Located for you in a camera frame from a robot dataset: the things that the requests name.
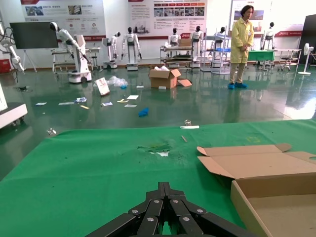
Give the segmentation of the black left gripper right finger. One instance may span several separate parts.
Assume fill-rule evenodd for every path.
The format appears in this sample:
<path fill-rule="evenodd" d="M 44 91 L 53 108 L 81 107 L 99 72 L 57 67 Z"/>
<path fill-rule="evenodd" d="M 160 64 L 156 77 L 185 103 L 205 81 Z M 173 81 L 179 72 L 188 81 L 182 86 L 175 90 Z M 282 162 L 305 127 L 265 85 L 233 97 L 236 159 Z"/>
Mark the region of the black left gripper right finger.
<path fill-rule="evenodd" d="M 164 212 L 170 231 L 188 237 L 254 237 L 255 234 L 187 200 L 183 191 L 164 184 Z"/>

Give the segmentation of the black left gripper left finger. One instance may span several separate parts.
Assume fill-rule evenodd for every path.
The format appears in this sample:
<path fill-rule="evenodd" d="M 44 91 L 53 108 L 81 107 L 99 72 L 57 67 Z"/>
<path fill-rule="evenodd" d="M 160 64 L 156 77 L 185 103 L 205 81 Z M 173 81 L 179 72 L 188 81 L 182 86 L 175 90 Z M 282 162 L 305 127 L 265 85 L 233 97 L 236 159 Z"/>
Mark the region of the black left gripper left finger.
<path fill-rule="evenodd" d="M 161 229 L 161 212 L 165 194 L 165 182 L 158 183 L 158 189 L 146 192 L 145 201 L 131 208 L 93 232 L 89 237 L 131 237 L 155 235 Z"/>

